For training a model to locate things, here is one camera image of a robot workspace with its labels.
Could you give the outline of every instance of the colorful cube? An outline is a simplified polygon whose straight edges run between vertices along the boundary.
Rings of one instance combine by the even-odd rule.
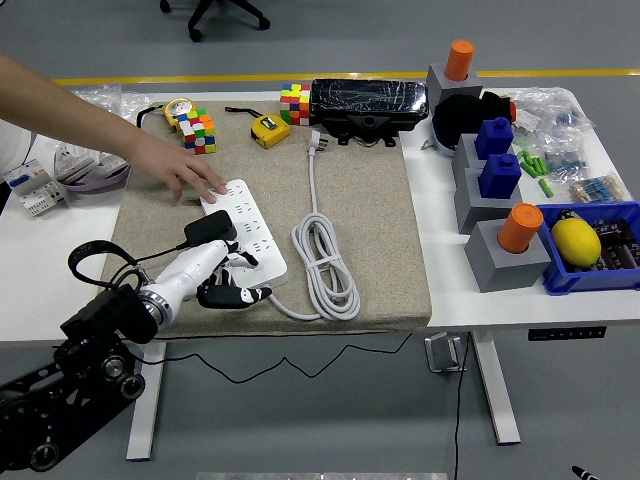
[[[206,110],[178,115],[178,129],[182,132],[184,148],[197,155],[215,153],[216,126]]]
[[[310,125],[311,85],[285,83],[280,95],[280,116],[289,125]]]

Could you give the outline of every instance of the gray floor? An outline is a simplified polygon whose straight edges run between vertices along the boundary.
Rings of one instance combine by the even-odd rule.
[[[51,78],[426,71],[456,38],[474,41],[482,71],[638,69],[636,1],[344,2],[255,0],[273,24],[230,4],[186,33],[193,1],[170,15],[152,0],[7,0],[3,53]],[[271,82],[127,85],[142,91],[273,90]],[[579,99],[630,189],[640,198],[636,76],[487,78],[486,86],[561,86]],[[62,322],[66,319],[52,319]],[[580,465],[602,480],[637,478],[640,328],[601,340],[497,339],[522,444],[495,444],[473,355],[462,389],[461,479],[570,479]],[[185,478],[199,471],[426,471],[453,477],[457,377],[426,368],[421,335],[396,355],[346,352],[315,380],[283,366],[234,386],[195,360],[165,372],[153,461],[129,464],[127,410],[47,478]],[[317,371],[348,342],[393,349],[392,335],[180,342],[235,378],[283,355]],[[0,350],[7,380],[50,358],[47,348]],[[35,478],[31,472],[6,478]]]

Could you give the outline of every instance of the white power cable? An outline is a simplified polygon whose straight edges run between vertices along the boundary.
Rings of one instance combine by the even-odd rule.
[[[291,231],[291,240],[304,262],[307,272],[309,297],[316,314],[296,313],[285,307],[271,294],[268,298],[286,315],[297,320],[351,320],[360,312],[360,294],[349,269],[338,250],[338,240],[329,219],[318,212],[314,180],[316,151],[322,151],[327,141],[320,132],[313,130],[309,141],[309,184],[311,186],[312,213],[304,217]],[[331,285],[322,277],[328,272]]]

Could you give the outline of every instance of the orange cylinder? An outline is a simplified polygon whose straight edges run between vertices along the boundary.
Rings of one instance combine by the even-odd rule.
[[[453,42],[449,51],[449,60],[444,70],[444,76],[454,82],[466,80],[475,50],[475,45],[469,40],[456,40]]]
[[[543,221],[544,216],[538,207],[519,203],[509,212],[498,233],[498,243],[509,253],[523,253]]]

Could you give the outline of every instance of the yellow lemon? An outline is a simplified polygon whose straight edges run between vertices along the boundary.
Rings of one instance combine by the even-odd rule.
[[[558,251],[571,265],[593,266],[600,257],[600,239],[595,230],[581,218],[559,220],[551,229]]]

